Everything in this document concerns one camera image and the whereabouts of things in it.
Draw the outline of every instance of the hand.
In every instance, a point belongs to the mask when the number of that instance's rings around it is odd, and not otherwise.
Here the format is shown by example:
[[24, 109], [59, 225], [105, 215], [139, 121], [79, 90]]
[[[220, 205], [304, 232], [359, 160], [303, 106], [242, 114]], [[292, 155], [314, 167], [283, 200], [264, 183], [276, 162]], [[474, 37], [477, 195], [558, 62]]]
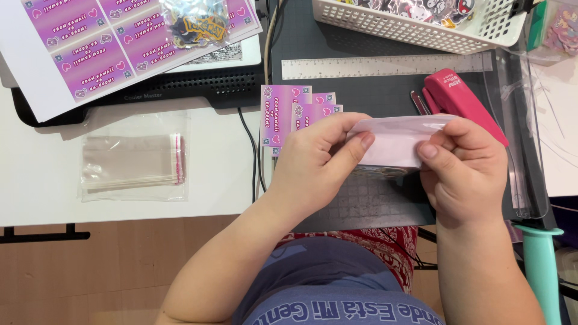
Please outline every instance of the hand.
[[277, 209], [291, 211], [291, 224], [296, 226], [337, 195], [375, 140], [372, 133], [362, 132], [345, 143], [347, 132], [370, 118], [362, 113], [332, 114], [287, 136], [265, 195]]
[[445, 227], [502, 217], [506, 150], [484, 128], [459, 117], [417, 152], [421, 183]]

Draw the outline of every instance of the fingernail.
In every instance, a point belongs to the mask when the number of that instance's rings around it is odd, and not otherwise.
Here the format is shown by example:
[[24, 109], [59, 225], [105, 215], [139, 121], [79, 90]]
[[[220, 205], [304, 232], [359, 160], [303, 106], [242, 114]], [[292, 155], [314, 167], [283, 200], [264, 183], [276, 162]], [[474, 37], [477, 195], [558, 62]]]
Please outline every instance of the fingernail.
[[429, 143], [426, 143], [420, 147], [420, 152], [425, 158], [431, 159], [431, 158], [434, 158], [435, 155], [438, 154], [438, 148], [436, 148], [434, 145], [430, 145]]
[[375, 136], [371, 133], [367, 133], [363, 139], [361, 139], [361, 146], [363, 146], [363, 149], [367, 151], [367, 149], [369, 149], [373, 144], [373, 141], [375, 141]]

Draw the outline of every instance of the pink stapler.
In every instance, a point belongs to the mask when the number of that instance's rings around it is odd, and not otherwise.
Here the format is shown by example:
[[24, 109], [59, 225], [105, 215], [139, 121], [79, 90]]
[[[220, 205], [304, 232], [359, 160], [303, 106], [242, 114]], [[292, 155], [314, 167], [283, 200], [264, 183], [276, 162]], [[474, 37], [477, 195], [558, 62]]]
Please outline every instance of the pink stapler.
[[448, 113], [472, 120], [486, 129], [504, 147], [508, 146], [506, 136], [484, 105], [453, 70], [442, 69], [427, 76], [422, 91], [432, 114]]

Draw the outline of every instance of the pink heart icon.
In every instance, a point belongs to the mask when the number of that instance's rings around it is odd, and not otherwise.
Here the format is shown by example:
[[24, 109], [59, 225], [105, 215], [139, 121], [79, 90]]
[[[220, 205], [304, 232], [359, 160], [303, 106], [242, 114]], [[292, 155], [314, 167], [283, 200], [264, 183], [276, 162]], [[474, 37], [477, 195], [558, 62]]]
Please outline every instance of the pink heart icon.
[[34, 19], [40, 17], [41, 14], [42, 14], [42, 12], [41, 12], [40, 10], [38, 10], [38, 9], [34, 9], [34, 10], [32, 11], [32, 16], [34, 17]]

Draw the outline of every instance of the blue t-shirt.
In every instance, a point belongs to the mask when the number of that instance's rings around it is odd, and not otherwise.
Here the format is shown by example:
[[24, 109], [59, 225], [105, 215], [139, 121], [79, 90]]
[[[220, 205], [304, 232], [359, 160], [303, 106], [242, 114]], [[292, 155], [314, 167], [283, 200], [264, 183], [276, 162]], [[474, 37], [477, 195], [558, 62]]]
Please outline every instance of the blue t-shirt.
[[274, 250], [233, 315], [233, 324], [434, 324], [441, 318], [405, 294], [373, 253], [331, 237]]

